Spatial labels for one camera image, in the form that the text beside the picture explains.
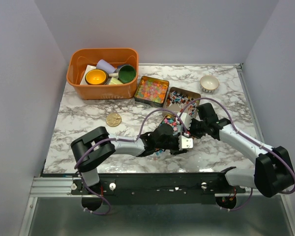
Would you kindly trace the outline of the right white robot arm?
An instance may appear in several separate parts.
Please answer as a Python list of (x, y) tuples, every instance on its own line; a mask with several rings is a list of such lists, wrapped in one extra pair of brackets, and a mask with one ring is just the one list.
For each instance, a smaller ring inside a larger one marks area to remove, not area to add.
[(227, 143), (253, 164), (254, 169), (230, 167), (221, 172), (216, 181), (217, 189), (229, 192), (234, 186), (255, 188), (265, 197), (278, 193), (290, 194), (295, 188), (295, 172), (288, 151), (282, 147), (266, 145), (237, 128), (230, 118), (219, 119), (213, 106), (205, 103), (197, 107), (199, 120), (188, 122), (191, 136), (200, 139), (205, 135)]

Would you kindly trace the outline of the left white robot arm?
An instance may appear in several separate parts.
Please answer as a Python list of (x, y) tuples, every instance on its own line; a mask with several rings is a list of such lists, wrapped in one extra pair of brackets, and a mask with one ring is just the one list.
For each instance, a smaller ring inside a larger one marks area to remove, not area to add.
[(94, 194), (100, 182), (97, 167), (111, 155), (145, 157), (159, 150), (170, 150), (172, 155), (180, 154), (193, 147), (193, 140), (184, 134), (175, 134), (168, 124), (162, 124), (138, 137), (110, 135), (101, 126), (77, 138), (70, 146), (76, 160), (75, 169), (83, 179), (82, 188), (88, 194)]

